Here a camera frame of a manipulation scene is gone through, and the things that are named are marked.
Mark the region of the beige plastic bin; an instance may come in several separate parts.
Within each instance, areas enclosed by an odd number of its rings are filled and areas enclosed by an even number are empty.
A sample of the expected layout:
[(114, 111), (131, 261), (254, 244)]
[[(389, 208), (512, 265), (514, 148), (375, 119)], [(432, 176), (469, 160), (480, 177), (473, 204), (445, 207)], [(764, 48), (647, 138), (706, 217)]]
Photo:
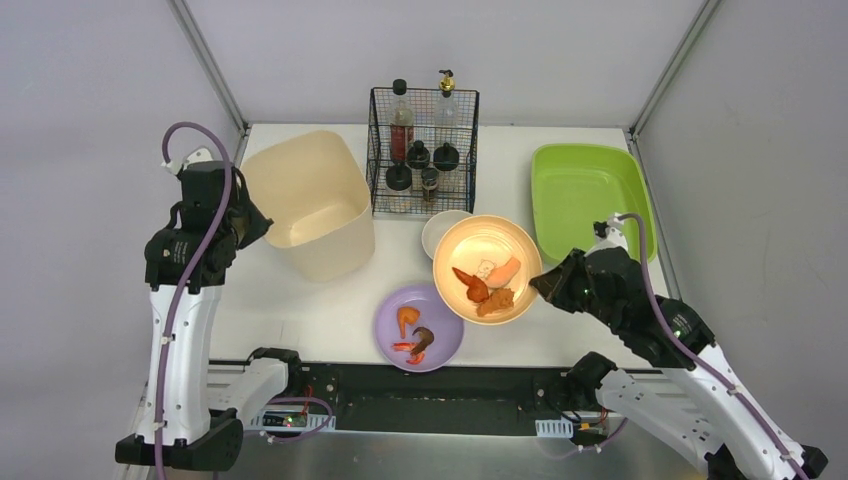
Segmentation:
[(277, 143), (241, 172), (253, 203), (273, 221), (264, 239), (305, 279), (330, 281), (372, 258), (370, 190), (340, 135), (317, 130)]

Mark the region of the orange plastic plate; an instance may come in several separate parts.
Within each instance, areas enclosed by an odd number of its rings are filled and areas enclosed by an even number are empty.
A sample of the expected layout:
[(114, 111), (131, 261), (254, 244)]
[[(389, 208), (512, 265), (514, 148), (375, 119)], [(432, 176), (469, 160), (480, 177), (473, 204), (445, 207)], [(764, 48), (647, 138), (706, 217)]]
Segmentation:
[[(504, 288), (514, 292), (514, 307), (480, 317), (478, 304), (466, 297), (466, 287), (454, 275), (456, 267), (483, 281), (496, 266), (510, 257), (522, 267)], [(433, 279), (446, 305), (472, 323), (495, 326), (509, 323), (526, 313), (537, 293), (528, 282), (542, 272), (542, 259), (529, 234), (512, 221), (495, 215), (475, 215), (450, 228), (439, 243), (433, 258)]]

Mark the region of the white shaker black spout lid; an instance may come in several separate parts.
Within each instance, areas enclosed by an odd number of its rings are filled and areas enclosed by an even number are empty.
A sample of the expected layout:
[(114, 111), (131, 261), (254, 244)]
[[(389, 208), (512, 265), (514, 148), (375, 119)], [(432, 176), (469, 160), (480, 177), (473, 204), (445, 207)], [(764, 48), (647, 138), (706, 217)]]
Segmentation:
[(395, 163), (385, 173), (388, 210), (405, 214), (411, 209), (412, 172), (405, 162)]

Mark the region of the small pepper jar black lid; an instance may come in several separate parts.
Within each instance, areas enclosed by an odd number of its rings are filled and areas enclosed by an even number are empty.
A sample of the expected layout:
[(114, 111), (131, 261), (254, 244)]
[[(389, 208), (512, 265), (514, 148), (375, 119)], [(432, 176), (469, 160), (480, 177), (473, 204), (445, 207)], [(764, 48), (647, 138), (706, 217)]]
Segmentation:
[(422, 196), (426, 202), (433, 202), (439, 186), (439, 171), (434, 167), (427, 167), (421, 171)]

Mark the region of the salt shaker black pump lid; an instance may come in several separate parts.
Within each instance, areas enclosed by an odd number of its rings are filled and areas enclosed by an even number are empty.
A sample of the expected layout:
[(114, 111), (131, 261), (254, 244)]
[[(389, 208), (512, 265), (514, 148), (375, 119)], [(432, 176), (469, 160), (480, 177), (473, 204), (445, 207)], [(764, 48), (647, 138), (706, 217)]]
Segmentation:
[(430, 152), (422, 140), (414, 140), (406, 155), (406, 164), (409, 167), (411, 188), (424, 195), (424, 174), (430, 165)]

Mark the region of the soy sauce bottle red label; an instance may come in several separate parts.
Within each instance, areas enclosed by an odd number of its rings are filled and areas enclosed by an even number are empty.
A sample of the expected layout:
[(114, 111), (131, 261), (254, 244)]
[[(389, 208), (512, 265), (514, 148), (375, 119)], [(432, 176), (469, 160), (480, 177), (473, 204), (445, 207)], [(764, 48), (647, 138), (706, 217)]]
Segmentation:
[(414, 142), (415, 114), (407, 96), (407, 82), (395, 79), (392, 84), (393, 103), (390, 115), (390, 159), (404, 162), (407, 151)]

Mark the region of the clear bottle gold pump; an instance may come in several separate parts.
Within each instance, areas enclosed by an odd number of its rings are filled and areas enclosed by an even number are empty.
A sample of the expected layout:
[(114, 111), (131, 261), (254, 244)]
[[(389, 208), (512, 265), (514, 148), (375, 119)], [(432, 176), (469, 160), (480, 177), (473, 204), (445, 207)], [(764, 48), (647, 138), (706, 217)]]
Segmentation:
[(442, 78), (439, 82), (439, 98), (435, 109), (435, 126), (439, 128), (454, 128), (457, 123), (457, 104), (454, 98), (455, 79), (450, 69), (440, 70)]

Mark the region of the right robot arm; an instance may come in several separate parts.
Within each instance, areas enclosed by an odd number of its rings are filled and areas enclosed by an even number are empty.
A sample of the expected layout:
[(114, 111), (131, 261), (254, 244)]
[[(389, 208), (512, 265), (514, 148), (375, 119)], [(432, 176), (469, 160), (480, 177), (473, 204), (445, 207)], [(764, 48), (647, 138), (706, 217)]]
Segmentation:
[(623, 247), (573, 250), (529, 282), (550, 305), (586, 313), (670, 380), (695, 406), (659, 397), (597, 352), (566, 374), (572, 408), (603, 407), (671, 447), (710, 479), (817, 479), (826, 454), (784, 433), (734, 373), (688, 305), (655, 294)]

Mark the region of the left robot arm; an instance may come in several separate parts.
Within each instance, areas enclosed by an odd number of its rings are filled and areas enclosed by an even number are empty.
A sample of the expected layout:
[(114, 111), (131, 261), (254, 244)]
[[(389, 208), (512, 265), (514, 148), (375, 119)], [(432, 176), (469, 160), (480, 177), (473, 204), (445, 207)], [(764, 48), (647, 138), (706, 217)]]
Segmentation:
[(237, 378), (207, 393), (212, 326), (226, 271), (272, 222), (252, 203), (246, 180), (222, 161), (176, 175), (182, 198), (145, 246), (152, 351), (146, 404), (136, 430), (119, 440), (119, 464), (221, 472), (241, 451), (245, 425), (283, 393), (301, 365), (294, 350), (260, 347)]

